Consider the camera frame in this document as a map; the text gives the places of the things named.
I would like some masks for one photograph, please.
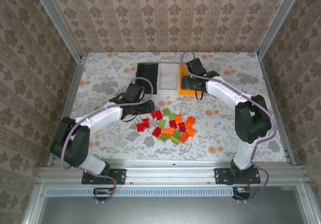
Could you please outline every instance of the patterned wallpaper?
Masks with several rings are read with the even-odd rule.
[[[24,216],[74,67],[39,0],[0,0],[0,223]]]
[[[88,52],[255,52],[282,0],[53,0]]]
[[[321,0],[296,0],[264,63],[292,150],[321,206]]]

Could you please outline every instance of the table surface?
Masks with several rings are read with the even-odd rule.
[[[135,78],[141,62],[179,62],[181,53],[90,53],[83,72],[71,113],[72,118],[88,114],[106,104],[112,97],[125,92]],[[256,53],[196,53],[203,66],[215,70],[231,85],[250,95],[265,98],[272,113]],[[191,60],[186,54],[184,60]],[[163,143],[151,134],[157,121],[151,115],[141,115],[131,122],[113,122],[93,136],[90,152],[103,159],[197,160],[228,161],[236,154],[241,140],[234,130],[234,110],[211,95],[202,101],[195,96],[157,94],[152,96],[156,109],[169,108],[182,114],[185,121],[194,116],[195,136],[185,144]],[[137,132],[136,124],[150,119],[150,129]],[[279,134],[258,147],[256,161],[286,161]]]

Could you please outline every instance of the green block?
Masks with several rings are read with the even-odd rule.
[[[166,120],[160,120],[159,123],[158,123],[158,127],[163,129],[165,127],[165,124],[166,124]]]
[[[176,115],[171,114],[171,115],[170,115],[170,121],[171,121],[171,120],[176,120]]]
[[[165,116],[170,115],[170,114],[171,114],[171,111],[170,111],[168,108],[164,108],[164,109],[163,109],[163,114],[164,114]]]
[[[176,145],[178,145],[178,144],[180,143],[179,138],[176,138],[175,136],[172,136],[172,137],[171,137],[171,140],[172,140],[172,142],[173,142],[174,144],[176,144]]]
[[[167,135],[165,135],[165,134],[162,134],[160,139],[165,143],[169,139],[169,137]]]
[[[182,134],[182,132],[181,131],[178,131],[178,130],[175,130],[175,132],[174,132],[174,137],[175,138],[180,138],[181,137],[181,134]]]

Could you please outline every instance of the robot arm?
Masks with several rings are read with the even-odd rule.
[[[86,119],[80,123],[69,140],[64,160],[72,167],[79,167],[94,174],[103,173],[108,175],[110,165],[88,152],[89,139],[107,124],[124,119],[127,115],[141,115],[153,112],[155,107],[152,100],[140,105],[109,107],[121,103],[140,102],[142,100],[140,96],[143,91],[144,89],[141,86],[131,83],[125,93],[110,99],[105,106],[100,108],[105,109],[104,111],[99,111],[98,109],[96,110],[98,113],[90,118],[89,116],[92,114],[76,119],[63,118],[53,138],[50,152],[61,157],[63,146],[70,130],[76,123]]]
[[[246,93],[241,95],[235,93],[231,90],[233,87],[225,82],[217,72],[207,72],[199,58],[186,63],[186,65],[188,71],[192,74],[212,78],[214,81],[184,76],[182,88],[201,91],[202,95],[203,92],[214,95],[235,111],[235,131],[243,142],[239,144],[236,156],[232,160],[231,169],[233,170],[231,172],[240,176],[240,173],[244,170],[253,167],[251,157],[255,144],[261,137],[266,136],[267,131],[271,129],[271,121],[267,114],[244,98],[244,96],[267,109],[265,100],[260,95],[250,96]]]

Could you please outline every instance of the orange tray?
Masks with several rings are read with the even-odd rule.
[[[183,68],[183,66],[180,64],[180,86],[179,86],[179,95],[195,95],[195,91],[194,90],[189,90],[186,88],[181,88],[182,85],[182,77],[184,76],[189,76],[190,74],[188,72],[185,71],[185,69]],[[197,95],[201,96],[202,95],[202,91],[197,91]]]

